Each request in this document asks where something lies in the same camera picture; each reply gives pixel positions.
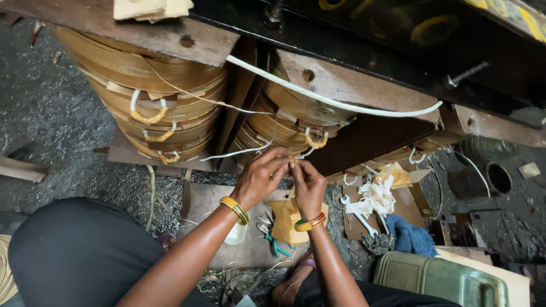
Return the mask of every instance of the blue cloth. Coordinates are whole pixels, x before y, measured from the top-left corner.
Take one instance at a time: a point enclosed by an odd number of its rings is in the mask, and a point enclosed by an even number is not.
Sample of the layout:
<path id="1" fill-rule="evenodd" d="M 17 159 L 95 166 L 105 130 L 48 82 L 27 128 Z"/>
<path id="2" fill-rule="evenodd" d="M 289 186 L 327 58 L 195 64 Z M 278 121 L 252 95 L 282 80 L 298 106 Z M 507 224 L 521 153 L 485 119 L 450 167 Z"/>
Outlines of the blue cloth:
<path id="1" fill-rule="evenodd" d="M 416 253 L 428 257 L 438 254 L 434 248 L 434 240 L 426 230 L 413 226 L 403 217 L 394 214 L 389 215 L 385 221 L 394 236 L 395 251 Z"/>

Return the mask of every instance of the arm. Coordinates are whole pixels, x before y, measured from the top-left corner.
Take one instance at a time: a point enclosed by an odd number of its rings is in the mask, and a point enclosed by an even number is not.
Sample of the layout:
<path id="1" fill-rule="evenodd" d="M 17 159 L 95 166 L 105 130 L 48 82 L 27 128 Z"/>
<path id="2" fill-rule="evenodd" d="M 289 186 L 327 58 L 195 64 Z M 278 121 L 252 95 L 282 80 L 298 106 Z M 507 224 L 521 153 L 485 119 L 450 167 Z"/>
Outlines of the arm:
<path id="1" fill-rule="evenodd" d="M 277 147 L 257 156 L 243 170 L 230 195 L 248 211 L 277 188 L 288 171 L 288 149 Z M 237 214 L 220 205 L 163 256 L 117 306 L 175 306 L 195 288 L 199 278 L 238 220 Z"/>
<path id="2" fill-rule="evenodd" d="M 322 200 L 328 181 L 310 162 L 290 162 L 296 184 L 296 203 L 304 222 L 321 213 Z M 328 306 L 368 307 L 368 303 L 337 252 L 325 225 L 308 231 L 311 249 L 321 280 L 321 289 Z"/>

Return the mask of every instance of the yellow bangle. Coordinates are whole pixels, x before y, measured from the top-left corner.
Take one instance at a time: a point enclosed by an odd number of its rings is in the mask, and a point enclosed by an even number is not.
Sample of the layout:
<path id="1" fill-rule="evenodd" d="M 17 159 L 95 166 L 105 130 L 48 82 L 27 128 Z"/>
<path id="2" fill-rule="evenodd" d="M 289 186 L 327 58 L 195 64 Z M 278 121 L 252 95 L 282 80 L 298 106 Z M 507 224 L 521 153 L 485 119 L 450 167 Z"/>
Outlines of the yellow bangle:
<path id="1" fill-rule="evenodd" d="M 233 198 L 224 196 L 220 199 L 220 203 L 230 207 L 237 214 L 243 225 L 248 224 L 248 214 Z"/>
<path id="2" fill-rule="evenodd" d="M 321 212 L 321 214 L 319 214 L 316 219 L 313 219 L 307 223 L 304 223 L 303 220 L 299 220 L 296 224 L 294 224 L 294 229 L 297 232 L 310 231 L 311 229 L 324 223 L 324 221 L 326 221 L 326 214 L 324 214 L 324 212 Z"/>

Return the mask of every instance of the woman's left hand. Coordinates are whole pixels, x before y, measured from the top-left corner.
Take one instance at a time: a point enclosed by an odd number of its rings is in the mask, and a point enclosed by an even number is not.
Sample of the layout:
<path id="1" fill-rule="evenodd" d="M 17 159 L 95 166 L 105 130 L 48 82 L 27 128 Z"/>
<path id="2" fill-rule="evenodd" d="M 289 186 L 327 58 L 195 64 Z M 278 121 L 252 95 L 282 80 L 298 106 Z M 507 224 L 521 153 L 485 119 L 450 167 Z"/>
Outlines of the woman's left hand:
<path id="1" fill-rule="evenodd" d="M 288 162 L 291 159 L 286 147 L 268 148 L 243 169 L 230 197 L 248 211 L 277 189 L 282 177 L 288 173 Z"/>

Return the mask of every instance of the black pants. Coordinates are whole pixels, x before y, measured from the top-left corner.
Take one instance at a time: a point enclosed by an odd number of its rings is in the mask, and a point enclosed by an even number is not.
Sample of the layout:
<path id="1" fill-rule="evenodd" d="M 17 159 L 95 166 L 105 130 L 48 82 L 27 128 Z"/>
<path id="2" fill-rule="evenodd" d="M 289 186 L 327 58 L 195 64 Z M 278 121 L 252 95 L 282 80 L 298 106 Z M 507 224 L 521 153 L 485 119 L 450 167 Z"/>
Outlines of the black pants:
<path id="1" fill-rule="evenodd" d="M 26 307 L 114 306 L 163 254 L 120 209 L 71 198 L 38 209 L 19 227 L 9 264 Z M 370 306 L 458 306 L 370 283 L 359 286 Z M 195 289 L 182 306 L 216 304 Z M 316 273 L 302 284 L 295 306 L 323 306 Z"/>

